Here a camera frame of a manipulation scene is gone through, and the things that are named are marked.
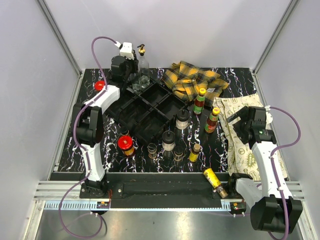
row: jar with red lid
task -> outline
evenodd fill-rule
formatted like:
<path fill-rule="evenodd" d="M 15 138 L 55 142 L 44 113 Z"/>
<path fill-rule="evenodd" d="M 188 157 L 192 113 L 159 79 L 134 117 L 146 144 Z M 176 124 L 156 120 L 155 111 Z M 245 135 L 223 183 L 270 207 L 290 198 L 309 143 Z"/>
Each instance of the jar with red lid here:
<path fill-rule="evenodd" d="M 127 158 L 133 157 L 136 154 L 134 143 L 130 136 L 119 137 L 118 146 Z"/>

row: yellow and black plaid fabric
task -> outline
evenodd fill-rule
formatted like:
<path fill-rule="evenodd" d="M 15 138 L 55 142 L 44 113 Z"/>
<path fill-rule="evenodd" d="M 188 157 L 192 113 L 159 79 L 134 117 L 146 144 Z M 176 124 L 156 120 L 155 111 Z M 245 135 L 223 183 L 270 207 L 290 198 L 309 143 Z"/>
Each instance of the yellow and black plaid fabric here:
<path fill-rule="evenodd" d="M 215 97 L 219 97 L 228 83 L 220 79 L 220 74 L 201 70 L 185 61 L 172 64 L 172 68 L 165 71 L 162 77 L 164 84 L 180 99 L 193 101 L 201 88 L 206 89 L 205 105 L 212 107 Z"/>

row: marble tabletop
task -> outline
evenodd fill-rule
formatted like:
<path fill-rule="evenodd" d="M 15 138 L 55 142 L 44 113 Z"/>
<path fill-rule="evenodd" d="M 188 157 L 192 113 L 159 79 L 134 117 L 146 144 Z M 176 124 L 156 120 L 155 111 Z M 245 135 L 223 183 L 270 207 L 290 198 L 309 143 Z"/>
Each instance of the marble tabletop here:
<path fill-rule="evenodd" d="M 221 75 L 221 78 L 229 83 L 229 87 L 225 89 L 220 97 L 222 98 L 238 98 L 257 92 L 254 80 L 249 68 L 204 68 L 212 70 Z M 156 82 L 161 83 L 161 78 L 165 72 L 165 68 L 151 68 L 150 76 Z M 98 69 L 86 69 L 77 97 L 77 103 L 94 97 L 97 92 L 94 88 L 96 81 L 101 80 L 102 75 Z M 100 144 L 101 158 L 103 167 L 107 172 L 133 172 L 133 173 L 190 173 L 200 172 L 204 167 L 211 167 L 215 172 L 228 171 L 228 141 L 225 133 L 222 131 L 220 123 L 212 134 L 204 132 L 205 122 L 210 114 L 210 109 L 204 109 L 200 116 L 190 114 L 189 125 L 183 131 L 178 131 L 171 126 L 171 130 L 175 131 L 176 145 L 184 148 L 183 159 L 179 162 L 173 159 L 173 153 L 164 151 L 162 148 L 162 140 L 159 139 L 157 146 L 157 158 L 150 159 L 148 157 L 147 146 L 142 145 L 133 136 L 135 148 L 135 156 L 127 158 L 117 147 L 117 140 L 120 132 L 120 124 L 115 122 L 113 118 L 104 114 L 104 136 Z M 192 146 L 198 143 L 201 145 L 201 151 L 198 160 L 191 163 L 188 160 Z M 59 162 L 58 172 L 84 172 L 85 164 L 83 156 L 79 148 L 77 148 L 70 128 L 65 139 L 63 152 Z"/>

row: metal floor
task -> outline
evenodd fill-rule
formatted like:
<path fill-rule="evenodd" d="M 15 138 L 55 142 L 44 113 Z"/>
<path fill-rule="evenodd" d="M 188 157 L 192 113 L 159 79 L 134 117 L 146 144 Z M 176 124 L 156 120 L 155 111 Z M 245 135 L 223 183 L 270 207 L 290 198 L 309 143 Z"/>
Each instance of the metal floor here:
<path fill-rule="evenodd" d="M 89 236 L 100 226 L 99 219 L 85 216 L 73 222 L 84 211 L 63 211 L 68 229 Z M 227 212 L 109 211 L 102 215 L 103 226 L 97 240 L 271 240 L 267 232 L 255 231 L 250 217 L 230 217 Z M 36 240 L 74 240 L 62 230 L 58 211 L 44 210 Z M 296 226 L 288 240 L 302 240 Z"/>

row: white wall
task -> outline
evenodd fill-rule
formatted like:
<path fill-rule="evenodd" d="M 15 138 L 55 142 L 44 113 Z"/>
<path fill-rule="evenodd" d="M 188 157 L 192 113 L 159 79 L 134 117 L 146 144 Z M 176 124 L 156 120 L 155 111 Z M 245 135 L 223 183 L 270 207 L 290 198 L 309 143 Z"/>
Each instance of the white wall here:
<path fill-rule="evenodd" d="M 91 41 L 109 36 L 146 45 L 150 67 L 184 60 L 200 67 L 251 67 L 290 0 L 46 0 L 80 68 L 96 68 Z M 119 53 L 100 40 L 109 68 Z"/>
<path fill-rule="evenodd" d="M 313 224 L 320 236 L 320 1 L 302 0 L 275 42 L 258 78 L 269 105 L 283 108 L 298 120 L 302 136 L 284 149 L 293 180 L 300 181 Z M 272 112 L 280 144 L 297 137 L 294 123 Z"/>
<path fill-rule="evenodd" d="M 0 238 L 20 238 L 77 81 L 35 0 L 0 1 Z"/>

